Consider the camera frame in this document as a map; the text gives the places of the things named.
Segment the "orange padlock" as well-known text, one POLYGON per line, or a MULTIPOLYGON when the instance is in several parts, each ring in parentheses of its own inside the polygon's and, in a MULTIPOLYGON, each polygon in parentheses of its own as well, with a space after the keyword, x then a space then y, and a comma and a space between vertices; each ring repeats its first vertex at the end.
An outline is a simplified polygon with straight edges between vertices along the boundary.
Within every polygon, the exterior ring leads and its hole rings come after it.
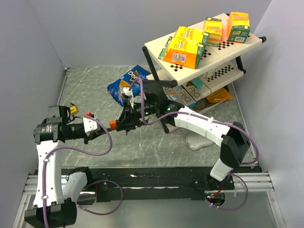
POLYGON ((107 128, 108 131, 115 131, 117 129, 117 122, 116 120, 109 122, 109 128, 107 128))

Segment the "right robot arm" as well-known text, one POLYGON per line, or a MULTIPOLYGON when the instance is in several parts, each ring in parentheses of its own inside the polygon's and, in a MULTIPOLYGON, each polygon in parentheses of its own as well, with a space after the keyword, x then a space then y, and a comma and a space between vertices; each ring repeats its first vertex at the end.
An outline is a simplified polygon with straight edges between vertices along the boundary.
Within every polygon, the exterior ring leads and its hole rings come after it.
POLYGON ((119 88, 123 111, 119 119, 111 124, 111 129, 127 132, 149 125, 147 116, 155 114, 162 124, 204 136, 220 147, 220 157, 207 178, 212 189, 219 189, 224 179, 242 164, 251 145, 248 134, 238 122, 218 122, 179 104, 165 94, 161 87, 163 84, 166 82, 138 79, 130 87, 119 88))

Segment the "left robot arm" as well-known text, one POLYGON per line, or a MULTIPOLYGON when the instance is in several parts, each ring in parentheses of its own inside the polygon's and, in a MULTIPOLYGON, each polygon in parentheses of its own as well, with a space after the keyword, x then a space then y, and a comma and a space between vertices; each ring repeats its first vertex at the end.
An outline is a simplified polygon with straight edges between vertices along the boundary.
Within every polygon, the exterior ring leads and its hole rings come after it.
POLYGON ((25 211, 24 220, 35 228, 73 225, 81 191, 88 191, 94 185, 90 169, 81 167, 72 170, 62 186, 60 151, 69 148, 65 145, 68 140, 83 139, 88 143, 109 134, 109 130, 89 113, 80 124, 72 121, 69 107, 50 106, 48 117, 33 131, 38 152, 38 183, 33 208, 25 211))

